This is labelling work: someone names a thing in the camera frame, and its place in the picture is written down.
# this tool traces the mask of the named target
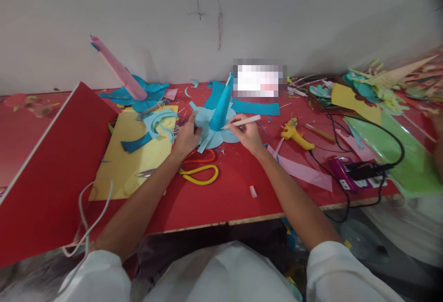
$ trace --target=pink paper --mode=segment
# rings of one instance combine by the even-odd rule
[[[94,48],[102,55],[106,63],[114,71],[121,84],[128,90],[129,94],[136,100],[144,100],[148,94],[142,86],[134,79],[123,64],[111,53],[101,40],[96,36],[91,36]]]
[[[270,145],[268,145],[269,153],[274,156],[275,151]],[[313,184],[317,187],[323,188],[325,190],[332,192],[332,177],[326,175],[318,170],[311,167],[304,166],[302,164],[296,163],[294,161],[288,160],[286,158],[278,156],[280,161],[280,166],[291,176],[297,177],[305,182]]]
[[[368,145],[365,144],[365,147],[361,149],[354,137],[345,136],[340,129],[335,129],[335,131],[341,137],[341,139],[343,139],[346,144],[352,148],[361,161],[371,161],[375,159],[375,153],[368,147]]]
[[[169,100],[175,100],[178,90],[179,89],[165,89],[165,95],[163,97]]]

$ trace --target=blue paper cone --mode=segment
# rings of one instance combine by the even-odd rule
[[[232,91],[234,89],[233,75],[229,74],[227,85],[223,89],[220,100],[217,104],[216,111],[212,115],[209,127],[214,131],[220,131],[226,124],[226,114],[229,109],[229,102],[231,101]]]

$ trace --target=white shirt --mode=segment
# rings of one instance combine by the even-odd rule
[[[323,242],[312,250],[307,279],[308,302],[402,301],[337,242]],[[130,290],[120,258],[97,250],[56,301],[129,302]],[[147,301],[301,302],[269,259],[240,242],[200,249],[175,261],[144,298]]]

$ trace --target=scissors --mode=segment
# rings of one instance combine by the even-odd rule
[[[212,161],[216,160],[216,153],[214,152],[214,150],[211,149],[206,149],[205,151],[209,151],[209,153],[211,154],[210,158],[207,159],[197,159],[197,158],[192,158],[193,154],[197,151],[197,149],[193,150],[187,157],[186,159],[183,161],[183,163],[181,164],[181,167],[179,169],[179,174],[183,175],[183,177],[185,179],[187,179],[189,182],[192,182],[194,184],[197,185],[208,185],[211,184],[212,182],[214,182],[218,176],[218,167],[215,165],[206,165],[206,166],[202,166],[202,167],[198,167],[196,169],[193,170],[189,170],[189,171],[185,171],[182,169],[182,166],[186,163],[210,163]],[[201,172],[203,170],[207,170],[207,169],[211,169],[213,168],[215,170],[214,175],[207,181],[199,181],[194,179],[193,177],[191,177],[190,175]],[[149,169],[149,170],[145,170],[140,172],[140,176],[139,177],[149,177],[151,176],[152,172],[155,169]]]

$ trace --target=white sleeve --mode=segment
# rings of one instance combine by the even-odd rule
[[[70,274],[65,278],[64,287]],[[131,282],[120,257],[105,250],[91,252],[71,284],[55,302],[129,302]]]
[[[308,302],[403,301],[341,243],[317,245],[309,255],[306,271]]]

